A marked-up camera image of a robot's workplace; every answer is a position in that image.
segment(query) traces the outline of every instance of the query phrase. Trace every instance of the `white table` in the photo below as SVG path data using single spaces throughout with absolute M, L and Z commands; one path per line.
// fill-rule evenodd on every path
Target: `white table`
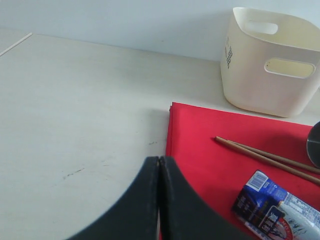
M 172 102 L 244 113 L 218 62 L 42 35 L 0 57 L 0 239 L 65 239 L 104 213 L 165 153 Z M 314 125 L 319 102 L 281 119 Z

